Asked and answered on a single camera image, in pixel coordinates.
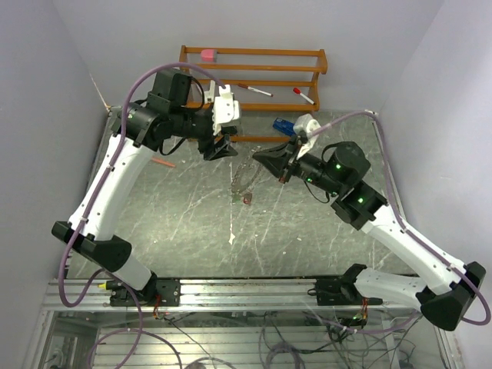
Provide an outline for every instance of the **blue object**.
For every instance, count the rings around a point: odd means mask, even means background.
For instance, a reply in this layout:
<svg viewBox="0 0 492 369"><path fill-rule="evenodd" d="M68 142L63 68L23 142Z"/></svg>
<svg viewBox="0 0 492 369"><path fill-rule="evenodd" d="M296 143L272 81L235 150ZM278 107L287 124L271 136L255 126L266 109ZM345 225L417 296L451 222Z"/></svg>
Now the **blue object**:
<svg viewBox="0 0 492 369"><path fill-rule="evenodd" d="M293 136L294 135L294 123L286 121L282 118L277 118L274 120L274 128L277 131L282 132L284 135Z"/></svg>

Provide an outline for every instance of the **wooden rack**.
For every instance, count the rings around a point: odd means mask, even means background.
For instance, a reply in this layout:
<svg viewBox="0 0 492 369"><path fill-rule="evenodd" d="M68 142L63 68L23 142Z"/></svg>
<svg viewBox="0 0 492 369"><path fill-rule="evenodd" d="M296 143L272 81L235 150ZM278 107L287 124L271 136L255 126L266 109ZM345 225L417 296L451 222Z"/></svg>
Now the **wooden rack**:
<svg viewBox="0 0 492 369"><path fill-rule="evenodd" d="M179 55L180 62L188 62L188 54L200 54L203 50L209 48L189 48L185 45L181 46ZM276 50L262 48L213 48L217 50L218 57L221 54L228 55L263 55L263 56L282 56L282 57L312 57L316 58L316 65L249 65L249 64L222 64L222 63L197 63L204 69L227 70L227 71L294 71L294 72L311 72L311 80L304 81L277 81L277 80L261 80L261 79L222 79L226 85L244 84L251 87L258 86L275 86L285 87L292 90L293 87L309 87L307 96L314 101L313 104L288 104L288 103L261 103L261 102L245 102L241 103L243 111L299 111L312 112L320 108L320 99L317 93L317 80L320 73L325 74L328 69L326 54L323 49L320 50ZM187 68L182 68L183 71L189 72ZM198 79L201 84L207 85L210 79ZM200 103L197 101L189 102L188 107L197 108ZM258 137L258 136L235 136L234 141L267 141L279 142L287 141L288 137Z"/></svg>

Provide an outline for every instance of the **orange stick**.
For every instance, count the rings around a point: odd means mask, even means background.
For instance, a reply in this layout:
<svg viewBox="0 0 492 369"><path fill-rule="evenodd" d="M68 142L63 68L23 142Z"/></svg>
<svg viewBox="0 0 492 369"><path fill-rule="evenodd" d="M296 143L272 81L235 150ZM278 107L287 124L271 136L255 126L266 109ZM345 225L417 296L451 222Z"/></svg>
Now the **orange stick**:
<svg viewBox="0 0 492 369"><path fill-rule="evenodd" d="M170 163L169 161L164 161L164 160L157 159L157 158L152 158L152 161L154 163L159 163L159 164L162 164L162 165L166 165L166 166L171 167L171 168L176 168L176 165Z"/></svg>

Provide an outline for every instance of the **white marker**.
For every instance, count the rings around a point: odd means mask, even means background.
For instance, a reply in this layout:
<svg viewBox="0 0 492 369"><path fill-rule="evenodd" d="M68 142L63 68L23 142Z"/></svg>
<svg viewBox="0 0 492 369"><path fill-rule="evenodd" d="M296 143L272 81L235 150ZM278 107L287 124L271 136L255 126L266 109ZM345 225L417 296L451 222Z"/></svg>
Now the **white marker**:
<svg viewBox="0 0 492 369"><path fill-rule="evenodd" d="M257 88L250 87L250 86L245 85L245 84L243 84L243 83L238 83L238 87L241 87L241 88L246 88L246 89L247 89L247 90L249 90L249 91L257 92L258 94L267 95L267 96L270 96L271 98L273 98L273 97L274 97L274 94L271 94L270 92L266 92L266 91L258 90Z"/></svg>
<svg viewBox="0 0 492 369"><path fill-rule="evenodd" d="M294 87L294 90L292 90L292 91L294 91L296 94L302 96L304 98L304 100L306 100L310 104L314 105L314 101L312 101L308 96L306 96L305 94L303 94L299 88Z"/></svg>

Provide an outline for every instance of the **wall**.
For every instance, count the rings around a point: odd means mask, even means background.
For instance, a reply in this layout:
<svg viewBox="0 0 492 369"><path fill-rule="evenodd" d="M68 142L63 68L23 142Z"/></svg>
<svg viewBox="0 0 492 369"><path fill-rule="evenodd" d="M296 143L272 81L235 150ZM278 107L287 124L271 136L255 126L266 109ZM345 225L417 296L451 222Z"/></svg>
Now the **wall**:
<svg viewBox="0 0 492 369"><path fill-rule="evenodd" d="M492 270L492 3L445 2L381 118L407 217L433 242ZM492 303L490 277L483 291ZM481 320L475 302L468 314ZM492 330L457 330L467 367L490 367Z"/></svg>
<svg viewBox="0 0 492 369"><path fill-rule="evenodd" d="M3 2L0 45L0 367L19 368L105 109L49 0Z"/></svg>
<svg viewBox="0 0 492 369"><path fill-rule="evenodd" d="M109 104L181 45L324 48L322 108L378 110L443 0L54 0ZM148 91L146 85L140 91Z"/></svg>

